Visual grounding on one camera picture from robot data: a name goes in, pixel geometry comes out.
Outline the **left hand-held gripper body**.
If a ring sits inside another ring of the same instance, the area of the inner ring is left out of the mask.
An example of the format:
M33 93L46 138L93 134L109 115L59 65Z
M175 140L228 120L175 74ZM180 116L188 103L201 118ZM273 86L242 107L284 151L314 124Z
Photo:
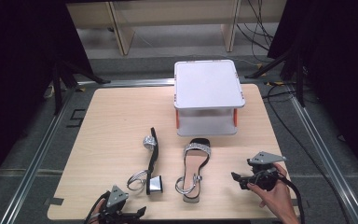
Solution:
M105 200L103 218L106 223L120 223L123 218L122 208L129 195L117 185L112 187L109 197Z

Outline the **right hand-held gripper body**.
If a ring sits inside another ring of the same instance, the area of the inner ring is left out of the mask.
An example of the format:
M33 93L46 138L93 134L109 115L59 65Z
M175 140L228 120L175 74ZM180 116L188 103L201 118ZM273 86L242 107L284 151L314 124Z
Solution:
M257 185L261 189L271 191L278 180L278 170L274 162L279 161L286 161L286 158L265 151L258 152L253 158L247 160L254 173L247 182Z

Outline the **black silver-strap sandal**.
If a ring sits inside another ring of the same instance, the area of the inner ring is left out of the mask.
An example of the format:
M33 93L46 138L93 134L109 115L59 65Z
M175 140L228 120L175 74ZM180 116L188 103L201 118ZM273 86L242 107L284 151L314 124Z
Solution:
M160 175L153 176L159 154L158 138L154 127L150 129L150 134L144 138L143 145L151 152L148 167L133 174L127 181L127 188L132 191L145 189L147 195L162 193L162 177Z
M175 183L175 190L183 195L184 202L200 201L200 170L208 163L211 154L211 144L206 138L194 138L184 147L184 174Z

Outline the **white two-tier shoe rack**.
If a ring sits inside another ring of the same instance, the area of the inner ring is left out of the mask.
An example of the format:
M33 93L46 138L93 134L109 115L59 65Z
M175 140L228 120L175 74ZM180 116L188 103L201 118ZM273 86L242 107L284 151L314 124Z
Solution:
M175 63L173 105L180 136L235 134L245 98L234 62Z

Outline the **person's left hand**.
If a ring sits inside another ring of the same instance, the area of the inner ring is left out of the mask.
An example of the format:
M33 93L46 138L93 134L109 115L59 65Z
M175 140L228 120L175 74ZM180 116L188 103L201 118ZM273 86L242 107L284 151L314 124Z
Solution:
M91 212L91 215L87 221L87 224L99 224L99 212L101 210L101 207L103 206L104 199L101 199L96 204L95 208Z

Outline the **person's right hand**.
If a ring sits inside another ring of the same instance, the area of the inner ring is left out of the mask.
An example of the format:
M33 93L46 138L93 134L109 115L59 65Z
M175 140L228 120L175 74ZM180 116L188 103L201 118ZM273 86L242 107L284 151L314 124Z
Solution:
M292 204L290 189L281 180L276 182L271 191L253 184L248 184L247 187L261 198L259 207L266 206L282 224L300 224Z

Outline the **black tripod stand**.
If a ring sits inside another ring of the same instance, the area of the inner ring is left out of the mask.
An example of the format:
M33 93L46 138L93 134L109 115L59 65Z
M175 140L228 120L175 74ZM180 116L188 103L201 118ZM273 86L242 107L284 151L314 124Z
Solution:
M301 58L301 53L299 49L290 48L284 54L279 56L277 59L268 63L266 66L258 69L255 73L250 76L246 76L246 78L259 78L263 74L267 73L267 71L272 68L278 66L283 63L283 68L280 74L280 77L283 81L292 80L295 78L295 86L296 86L296 99L300 103L302 107L305 106L303 99L303 84L304 84L304 73L303 73L303 60Z
M77 86L77 81L74 74L80 74L98 84L109 83L109 80L95 76L92 70L88 71L87 69L83 69L73 63L57 58L52 67L52 81L53 89L55 91L55 115L58 115L62 109L61 82L63 82L63 84L69 89L75 88Z

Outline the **black curtain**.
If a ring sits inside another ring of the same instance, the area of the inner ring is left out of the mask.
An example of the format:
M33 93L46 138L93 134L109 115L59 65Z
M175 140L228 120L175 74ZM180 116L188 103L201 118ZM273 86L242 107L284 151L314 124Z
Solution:
M358 0L287 0L268 56L308 39L308 79L358 159Z
M0 0L0 165L41 103L57 58L92 70L68 0Z

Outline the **silver metal floor rail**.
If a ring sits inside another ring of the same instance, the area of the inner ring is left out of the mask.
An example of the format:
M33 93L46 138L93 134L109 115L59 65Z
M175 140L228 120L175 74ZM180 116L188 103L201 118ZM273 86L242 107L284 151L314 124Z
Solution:
M68 102L73 97L74 92L74 90L68 90L64 93L62 108L48 120L47 127L43 131L42 138L38 141L32 160L22 172L21 182L16 188L13 197L10 199L9 205L7 206L6 212L4 213L0 224L13 224L15 222L30 188L34 183L34 179L38 174L38 170L48 153L52 138L59 128L63 113L68 105Z
M330 153L326 143L314 125L309 112L305 106L300 104L296 98L297 96L298 93L296 93L295 97L292 99L294 108L305 126L305 129L310 136L310 140L321 158L327 173L330 175L331 182L334 185L340 200L348 210L353 222L358 224L358 199L346 177L339 170L333 155Z
M172 86L173 78L156 79L129 79L129 80L110 80L108 83L99 84L95 81L81 81L79 87L84 88L122 88L122 87L153 87L153 86Z

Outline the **light wooden desk frame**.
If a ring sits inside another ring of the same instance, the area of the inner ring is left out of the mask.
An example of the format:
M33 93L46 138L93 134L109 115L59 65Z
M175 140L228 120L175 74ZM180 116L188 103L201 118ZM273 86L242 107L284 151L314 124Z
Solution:
M121 55L129 53L139 26L218 24L226 51L239 23L278 22L287 0L68 0L78 29L111 28Z

